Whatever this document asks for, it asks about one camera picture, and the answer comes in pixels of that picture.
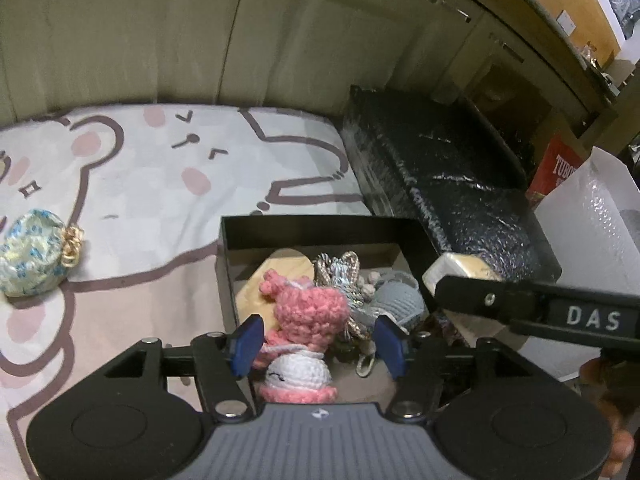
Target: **gold twisted tie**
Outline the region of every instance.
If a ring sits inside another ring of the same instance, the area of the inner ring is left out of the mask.
[[[71,269],[80,262],[83,237],[84,231],[75,224],[70,225],[62,231],[61,263],[63,267]]]

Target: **cartoon print tablecloth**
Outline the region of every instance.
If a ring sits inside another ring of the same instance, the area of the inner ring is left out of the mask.
[[[81,265],[43,297],[0,296],[0,478],[37,478],[33,413],[143,336],[223,330],[220,217],[369,214],[322,118],[272,108],[85,108],[0,132],[0,236],[32,208],[85,230]],[[188,398],[188,384],[170,390]]]

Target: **beige cabinet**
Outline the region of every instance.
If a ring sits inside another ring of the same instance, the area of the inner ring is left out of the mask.
[[[337,115],[351,84],[430,92],[482,14],[471,0],[240,0],[220,101]]]
[[[575,131],[580,130],[582,122],[587,120],[587,109],[560,76],[532,48],[489,13],[479,20],[432,95],[439,101],[447,102],[461,91],[471,94],[494,68],[511,71],[531,83],[549,105],[565,115]]]
[[[17,119],[157,99],[213,103],[238,0],[0,0]],[[7,111],[0,107],[0,118]]]

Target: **human hand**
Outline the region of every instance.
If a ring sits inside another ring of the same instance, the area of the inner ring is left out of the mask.
[[[604,384],[605,374],[606,362],[603,359],[593,359],[580,367],[580,378],[586,384]],[[600,473],[604,478],[611,478],[620,472],[624,461],[633,453],[635,442],[623,427],[623,413],[607,394],[600,398],[597,406],[609,421],[613,433],[609,459]]]

